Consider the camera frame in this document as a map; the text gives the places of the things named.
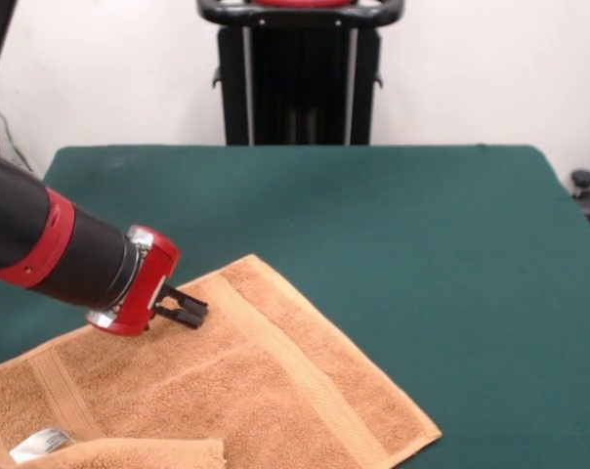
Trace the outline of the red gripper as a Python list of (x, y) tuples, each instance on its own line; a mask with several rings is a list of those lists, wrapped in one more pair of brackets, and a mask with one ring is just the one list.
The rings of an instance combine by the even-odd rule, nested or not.
[[(106, 330), (121, 336), (141, 335), (152, 314), (186, 327), (201, 327), (208, 313), (208, 304), (164, 284), (178, 263), (180, 249), (152, 229), (131, 229), (128, 237), (142, 252), (141, 265)], [(174, 300), (174, 307), (153, 308), (160, 290), (161, 299)]]

